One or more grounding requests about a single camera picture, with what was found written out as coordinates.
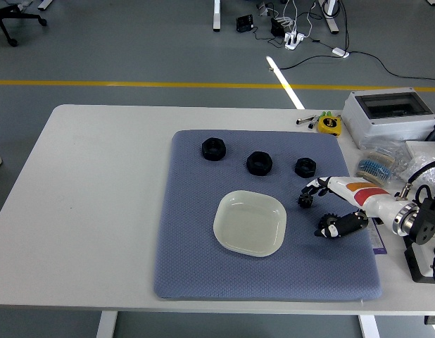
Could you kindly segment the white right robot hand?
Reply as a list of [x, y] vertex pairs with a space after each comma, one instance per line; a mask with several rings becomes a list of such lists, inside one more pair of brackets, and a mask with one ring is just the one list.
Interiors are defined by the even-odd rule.
[[336, 220], [325, 220], [321, 228], [315, 231], [315, 236], [325, 238], [345, 237], [367, 226], [368, 218], [378, 218], [391, 227], [393, 233], [405, 236], [401, 228], [401, 220], [410, 209], [408, 201], [400, 201], [383, 188], [368, 182], [361, 177], [318, 177], [308, 183], [298, 198], [302, 208], [309, 208], [313, 202], [313, 194], [320, 196], [331, 192], [358, 211]]

